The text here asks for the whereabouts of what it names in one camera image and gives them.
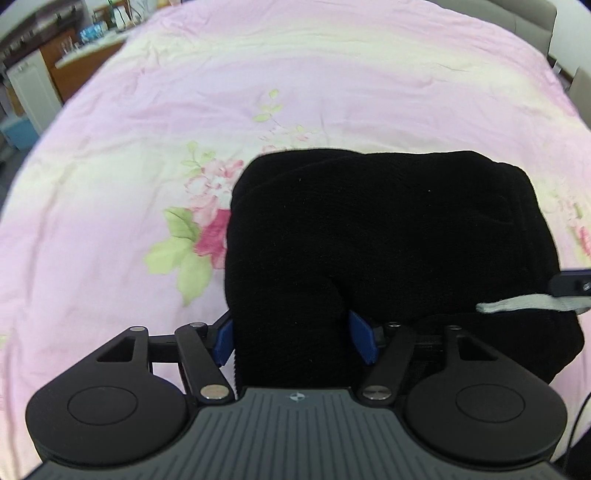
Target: beige cushion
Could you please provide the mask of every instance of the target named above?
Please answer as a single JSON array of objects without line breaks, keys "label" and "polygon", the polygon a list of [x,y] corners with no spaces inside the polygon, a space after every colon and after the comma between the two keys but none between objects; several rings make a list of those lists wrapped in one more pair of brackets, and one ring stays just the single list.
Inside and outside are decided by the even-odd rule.
[{"label": "beige cushion", "polygon": [[569,97],[579,110],[583,122],[591,128],[591,75],[580,67],[574,75]]},{"label": "beige cushion", "polygon": [[430,0],[448,10],[499,25],[540,50],[550,49],[556,7],[548,0]]}]

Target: folded black clothing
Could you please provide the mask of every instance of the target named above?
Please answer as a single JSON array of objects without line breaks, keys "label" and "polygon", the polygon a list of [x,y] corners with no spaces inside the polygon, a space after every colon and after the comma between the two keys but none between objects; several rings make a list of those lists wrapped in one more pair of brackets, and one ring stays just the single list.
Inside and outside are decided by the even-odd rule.
[{"label": "folded black clothing", "polygon": [[517,167],[470,151],[273,153],[245,169],[231,210],[225,289],[239,388],[357,385],[349,310],[427,330],[459,324],[547,382],[582,350],[572,312],[475,312],[546,293],[559,271]]}]

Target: metal pin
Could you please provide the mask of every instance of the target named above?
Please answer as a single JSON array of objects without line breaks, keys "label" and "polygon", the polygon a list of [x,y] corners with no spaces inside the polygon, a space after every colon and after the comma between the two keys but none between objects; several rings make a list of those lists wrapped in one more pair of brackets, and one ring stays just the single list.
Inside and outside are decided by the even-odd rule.
[{"label": "metal pin", "polygon": [[383,385],[370,385],[363,389],[363,396],[369,400],[386,400],[392,396],[392,391]]},{"label": "metal pin", "polygon": [[205,385],[200,391],[202,397],[208,400],[221,400],[226,398],[230,391],[225,385],[211,384]]}]

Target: gray ridged panel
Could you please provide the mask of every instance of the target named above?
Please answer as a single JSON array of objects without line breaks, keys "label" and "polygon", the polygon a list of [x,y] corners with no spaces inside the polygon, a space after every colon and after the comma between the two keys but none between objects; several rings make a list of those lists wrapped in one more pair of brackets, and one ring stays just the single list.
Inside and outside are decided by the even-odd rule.
[{"label": "gray ridged panel", "polygon": [[250,388],[225,407],[204,408],[185,436],[137,465],[77,471],[53,463],[31,480],[558,480],[549,464],[476,472],[423,451],[393,412],[345,390]]}]

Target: white strap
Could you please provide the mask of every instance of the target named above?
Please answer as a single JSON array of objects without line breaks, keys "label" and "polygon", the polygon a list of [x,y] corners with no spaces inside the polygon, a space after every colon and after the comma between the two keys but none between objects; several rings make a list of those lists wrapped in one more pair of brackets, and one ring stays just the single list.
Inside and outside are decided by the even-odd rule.
[{"label": "white strap", "polygon": [[476,311],[481,313],[513,312],[525,309],[576,312],[577,315],[581,315],[591,310],[591,297],[552,297],[543,293],[534,293],[476,305]]}]

